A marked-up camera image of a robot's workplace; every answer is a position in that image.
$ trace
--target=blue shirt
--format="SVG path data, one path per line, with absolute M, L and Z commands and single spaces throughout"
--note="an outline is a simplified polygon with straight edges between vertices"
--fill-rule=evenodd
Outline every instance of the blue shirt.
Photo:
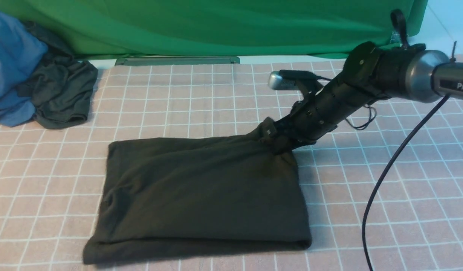
M 21 22 L 0 12 L 0 124 L 14 127 L 30 120 L 35 107 L 14 87 L 27 80 L 47 45 L 28 33 Z

